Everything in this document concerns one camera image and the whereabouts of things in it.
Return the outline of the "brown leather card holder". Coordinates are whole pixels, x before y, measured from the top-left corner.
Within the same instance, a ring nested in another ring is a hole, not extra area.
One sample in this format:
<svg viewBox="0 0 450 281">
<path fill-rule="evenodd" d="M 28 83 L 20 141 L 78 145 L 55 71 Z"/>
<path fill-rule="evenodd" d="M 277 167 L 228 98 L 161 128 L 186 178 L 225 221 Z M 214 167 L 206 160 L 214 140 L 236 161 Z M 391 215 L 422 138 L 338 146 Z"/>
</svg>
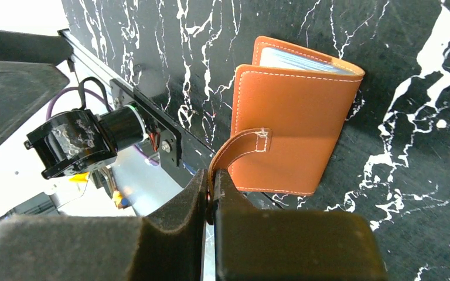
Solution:
<svg viewBox="0 0 450 281">
<path fill-rule="evenodd" d="M 229 139 L 208 169 L 214 200 L 219 170 L 240 191 L 312 195 L 361 85 L 364 70 L 266 36 L 236 68 Z"/>
</svg>

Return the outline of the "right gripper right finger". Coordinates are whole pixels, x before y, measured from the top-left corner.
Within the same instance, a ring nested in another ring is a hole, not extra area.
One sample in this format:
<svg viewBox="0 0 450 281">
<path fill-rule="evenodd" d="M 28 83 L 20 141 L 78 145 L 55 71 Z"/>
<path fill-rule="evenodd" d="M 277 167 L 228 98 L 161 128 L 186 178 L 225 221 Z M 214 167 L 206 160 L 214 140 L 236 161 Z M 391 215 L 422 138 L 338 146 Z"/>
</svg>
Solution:
<svg viewBox="0 0 450 281">
<path fill-rule="evenodd" d="M 367 221 L 344 211 L 262 210 L 214 176 L 217 280 L 387 280 Z"/>
</svg>

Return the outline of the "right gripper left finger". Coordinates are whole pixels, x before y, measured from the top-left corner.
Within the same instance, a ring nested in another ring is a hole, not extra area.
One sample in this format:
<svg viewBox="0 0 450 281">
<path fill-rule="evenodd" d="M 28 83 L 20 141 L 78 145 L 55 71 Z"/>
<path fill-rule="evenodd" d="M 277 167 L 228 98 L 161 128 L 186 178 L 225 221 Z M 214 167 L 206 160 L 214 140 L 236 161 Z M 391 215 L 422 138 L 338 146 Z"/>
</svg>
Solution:
<svg viewBox="0 0 450 281">
<path fill-rule="evenodd" d="M 147 216 L 14 215 L 0 222 L 0 280 L 201 280 L 206 171 Z"/>
</svg>

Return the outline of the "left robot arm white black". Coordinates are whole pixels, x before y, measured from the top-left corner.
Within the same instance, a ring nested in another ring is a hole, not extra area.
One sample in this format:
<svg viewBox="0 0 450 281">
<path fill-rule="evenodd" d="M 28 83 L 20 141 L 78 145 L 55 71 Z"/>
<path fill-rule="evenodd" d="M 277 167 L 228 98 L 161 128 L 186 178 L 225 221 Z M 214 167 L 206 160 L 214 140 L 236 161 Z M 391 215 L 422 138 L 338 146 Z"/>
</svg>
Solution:
<svg viewBox="0 0 450 281">
<path fill-rule="evenodd" d="M 57 66 L 72 54 L 62 36 L 0 30 L 0 145 L 69 84 Z"/>
</svg>

